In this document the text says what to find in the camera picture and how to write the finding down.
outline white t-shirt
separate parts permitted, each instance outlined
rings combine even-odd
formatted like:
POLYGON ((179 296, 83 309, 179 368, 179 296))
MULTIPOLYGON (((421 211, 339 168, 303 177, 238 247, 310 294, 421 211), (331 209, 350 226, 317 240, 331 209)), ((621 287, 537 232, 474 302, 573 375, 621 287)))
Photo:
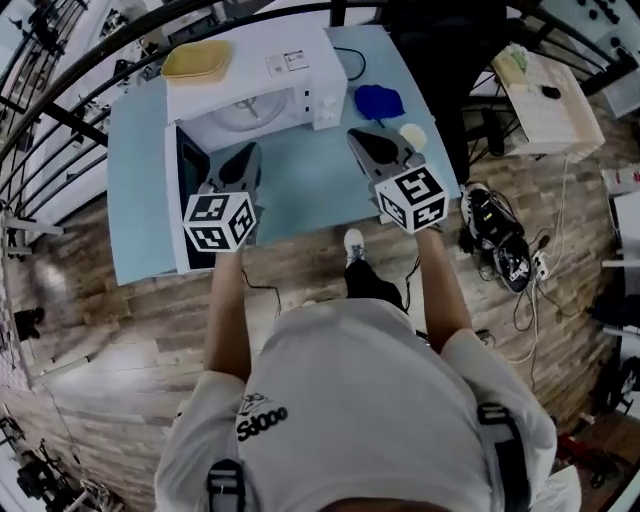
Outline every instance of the white t-shirt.
POLYGON ((490 512, 477 404, 515 416, 535 496, 556 450, 553 422, 500 355, 471 331, 436 354, 409 317, 343 299, 280 318, 249 382, 204 372, 156 474, 158 510, 208 510, 211 466, 233 459, 249 510, 312 512, 346 498, 490 512))

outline yellow container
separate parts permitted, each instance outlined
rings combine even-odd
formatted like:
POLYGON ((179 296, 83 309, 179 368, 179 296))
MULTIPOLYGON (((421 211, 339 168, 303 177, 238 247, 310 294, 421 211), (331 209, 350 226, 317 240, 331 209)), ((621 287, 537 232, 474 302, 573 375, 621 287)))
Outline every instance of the yellow container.
POLYGON ((216 83, 231 61, 229 41, 199 41, 178 46, 164 65, 162 76, 172 85, 216 83))

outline shoe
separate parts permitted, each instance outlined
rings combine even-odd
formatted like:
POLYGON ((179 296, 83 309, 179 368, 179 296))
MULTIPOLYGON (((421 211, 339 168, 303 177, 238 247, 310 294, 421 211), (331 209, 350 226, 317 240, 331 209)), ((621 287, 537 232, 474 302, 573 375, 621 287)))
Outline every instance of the shoe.
POLYGON ((44 309, 36 308, 36 309, 33 310, 33 323, 34 324, 39 324, 40 322, 42 322, 43 318, 44 318, 44 309))
POLYGON ((524 228, 508 200, 480 183, 465 186, 460 203, 466 229, 461 247, 492 255, 494 267, 504 285, 520 293, 531 281, 531 257, 524 228))
POLYGON ((347 267, 356 260, 364 260, 364 237, 359 229, 351 228, 344 235, 347 251, 347 267))

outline power strip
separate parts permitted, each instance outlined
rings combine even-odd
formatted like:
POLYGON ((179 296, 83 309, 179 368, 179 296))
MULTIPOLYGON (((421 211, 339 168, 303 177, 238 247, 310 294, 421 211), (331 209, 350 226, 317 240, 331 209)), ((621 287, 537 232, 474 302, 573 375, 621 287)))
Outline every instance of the power strip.
POLYGON ((545 281, 549 277, 549 267, 547 267, 547 262, 545 261, 542 251, 537 251, 533 255, 531 263, 533 264, 533 270, 536 274, 536 280, 538 282, 545 281))

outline cable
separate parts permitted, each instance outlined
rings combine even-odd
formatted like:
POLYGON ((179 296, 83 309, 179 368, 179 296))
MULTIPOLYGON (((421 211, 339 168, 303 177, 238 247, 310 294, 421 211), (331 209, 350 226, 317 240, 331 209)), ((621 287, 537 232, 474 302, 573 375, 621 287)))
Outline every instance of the cable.
POLYGON ((580 313, 582 313, 582 309, 578 309, 575 313, 572 313, 572 314, 565 313, 563 309, 560 307, 560 304, 558 304, 555 300, 553 300, 546 293, 544 293, 542 288, 540 288, 540 284, 538 283, 537 280, 536 280, 536 287, 538 288, 538 291, 542 294, 542 296, 557 308, 558 313, 560 313, 560 316, 565 318, 573 318, 575 316, 578 316, 580 313))
POLYGON ((359 52, 358 50, 354 50, 353 48, 342 48, 340 46, 334 46, 333 48, 334 50, 342 50, 343 52, 357 53, 358 55, 360 55, 360 58, 362 59, 362 69, 360 70, 360 73, 358 73, 354 77, 347 78, 349 82, 353 82, 354 80, 357 80, 362 75, 364 75, 364 72, 367 69, 367 59, 365 59, 364 55, 362 55, 362 52, 359 52))
POLYGON ((267 285, 253 285, 249 282, 249 278, 247 277, 247 273, 244 269, 242 269, 242 279, 244 284, 246 284, 249 288, 254 290, 273 290, 276 294, 276 299, 278 299, 278 307, 276 308, 276 316, 278 318, 282 314, 282 300, 280 299, 280 290, 277 286, 267 286, 267 285))
POLYGON ((527 298, 529 299, 529 303, 531 304, 531 308, 533 308, 533 300, 531 299, 531 295, 529 295, 529 289, 528 289, 528 285, 527 288, 525 288, 522 292, 520 292, 520 295, 518 297, 518 302, 516 302, 516 307, 513 308, 513 326, 516 328, 516 331, 519 332, 527 332, 529 329, 531 329, 531 324, 533 323, 533 317, 531 318, 531 320, 529 320, 529 323, 527 324, 527 326, 522 329, 520 327, 518 327, 518 322, 516 321, 516 314, 518 312, 518 308, 520 307, 520 302, 522 301, 522 296, 523 295, 527 295, 527 298))
POLYGON ((540 231, 538 231, 538 233, 536 234, 535 237, 533 237, 533 240, 531 240, 531 242, 529 242, 529 247, 531 247, 533 244, 536 243, 536 241, 538 240, 538 238, 540 238, 540 235, 544 232, 547 232, 547 234, 551 234, 551 231, 549 231, 549 228, 542 228, 540 231))
MULTIPOLYGON (((506 139, 509 135, 511 135, 514 131, 516 131, 519 126, 520 126, 520 121, 516 116, 514 119, 511 120, 511 122, 509 122, 509 124, 505 128, 506 133, 502 135, 503 140, 506 139)), ((478 154, 478 156, 476 156, 473 160, 469 162, 469 167, 471 167, 477 161, 482 160, 488 152, 489 152, 489 145, 487 144, 487 146, 478 154)))
POLYGON ((480 87, 482 84, 488 82, 489 80, 491 80, 492 78, 495 78, 496 74, 495 73, 491 73, 487 78, 485 78, 482 82, 480 82, 479 84, 476 84, 473 86, 473 89, 471 89, 472 91, 475 91, 478 87, 480 87))
POLYGON ((534 347, 533 349, 533 361, 531 361, 531 373, 529 373, 529 378, 531 379, 531 392, 536 394, 536 379, 533 377, 533 372, 536 369, 536 359, 538 358, 538 347, 534 347))
POLYGON ((413 264, 413 268, 411 269, 411 272, 409 272, 407 276, 404 278, 404 282, 407 285, 407 302, 404 305, 404 310, 407 312, 409 311, 409 307, 411 306, 411 283, 409 282, 409 280, 411 279, 413 274, 416 273, 416 270, 418 270, 419 268, 420 268, 420 256, 416 258, 416 261, 413 264))
MULTIPOLYGON (((483 80, 482 82, 480 82, 476 87, 479 87, 480 85, 482 85, 483 83, 485 83, 487 80, 489 80, 489 78, 486 78, 485 80, 483 80)), ((493 99, 495 100, 498 97, 498 93, 500 92, 500 89, 502 88, 502 84, 498 83, 498 86, 496 87, 496 93, 493 95, 493 99)), ((489 106, 490 110, 493 110, 493 104, 491 104, 489 106)), ((475 142, 473 143, 473 147, 471 148, 471 151, 469 152, 469 160, 471 160, 471 157, 473 156, 473 152, 476 150, 476 147, 478 146, 478 141, 480 140, 481 137, 478 137, 475 142)))
POLYGON ((482 341, 482 343, 484 343, 487 347, 489 346, 489 338, 491 338, 492 348, 496 348, 496 338, 493 334, 491 334, 491 331, 489 331, 489 329, 480 329, 479 331, 476 331, 476 336, 480 338, 480 341, 482 341))
POLYGON ((558 268, 560 261, 562 260, 562 255, 564 254, 564 207, 565 207, 565 197, 567 194, 567 174, 569 169, 569 160, 565 158, 564 161, 564 173, 562 178, 562 199, 560 201, 560 213, 558 214, 558 221, 556 222, 556 233, 553 237, 553 245, 551 246, 551 254, 542 253, 544 256, 551 258, 556 253, 556 242, 558 241, 558 230, 560 230, 560 255, 553 266, 553 268, 549 271, 549 275, 547 279, 549 279, 553 271, 558 268))
POLYGON ((33 358, 33 364, 36 364, 36 354, 33 351, 33 345, 31 344, 31 338, 27 338, 27 341, 29 342, 29 350, 31 350, 31 357, 33 358))
POLYGON ((513 215, 513 218, 516 219, 516 222, 520 225, 522 225, 522 222, 520 222, 520 220, 518 219, 518 216, 516 215, 515 210, 513 209, 513 206, 511 206, 511 201, 509 201, 509 198, 507 196, 505 196, 502 192, 500 192, 499 190, 491 190, 491 192, 497 196, 500 196, 502 198, 502 200, 507 203, 507 206, 509 207, 509 213, 511 213, 511 215, 513 215))
POLYGON ((533 332, 534 332, 534 336, 535 339, 533 341, 533 345, 531 345, 531 350, 529 350, 529 353, 523 357, 522 359, 516 359, 516 360, 509 360, 510 363, 512 364, 521 364, 524 363, 526 361, 528 361, 529 359, 531 359, 531 357, 533 357, 533 355, 536 352, 536 348, 538 347, 538 306, 536 304, 536 298, 537 298, 537 293, 536 293, 536 288, 535 288, 535 283, 537 283, 537 279, 534 277, 533 278, 533 282, 534 282, 534 286, 533 286, 533 296, 529 296, 529 291, 528 289, 525 289, 525 292, 527 293, 527 296, 531 299, 531 307, 533 309, 533 332))
POLYGON ((486 274, 483 273, 482 270, 482 263, 485 261, 484 256, 480 255, 480 261, 478 262, 478 275, 480 276, 480 279, 482 279, 485 283, 490 283, 491 281, 493 281, 496 278, 496 269, 493 265, 488 264, 487 266, 485 266, 485 268, 489 268, 491 270, 491 274, 489 276, 487 276, 486 274))
POLYGON ((78 463, 78 466, 80 467, 80 471, 82 472, 82 475, 85 478, 87 478, 87 475, 84 472, 84 467, 82 467, 82 463, 80 462, 80 459, 78 458, 78 455, 77 455, 80 452, 80 450, 78 449, 78 444, 76 443, 76 440, 71 435, 71 431, 69 430, 67 422, 65 421, 64 416, 62 416, 62 412, 60 412, 60 409, 58 408, 58 404, 56 403, 56 399, 53 397, 53 393, 51 392, 51 390, 47 387, 47 385, 44 382, 42 383, 42 387, 47 392, 47 394, 51 397, 51 402, 53 403, 53 407, 55 408, 56 412, 58 413, 58 416, 60 417, 60 421, 62 421, 62 424, 64 425, 64 428, 67 431, 67 435, 69 436, 69 441, 70 441, 71 446, 72 446, 71 455, 73 456, 75 461, 78 463))

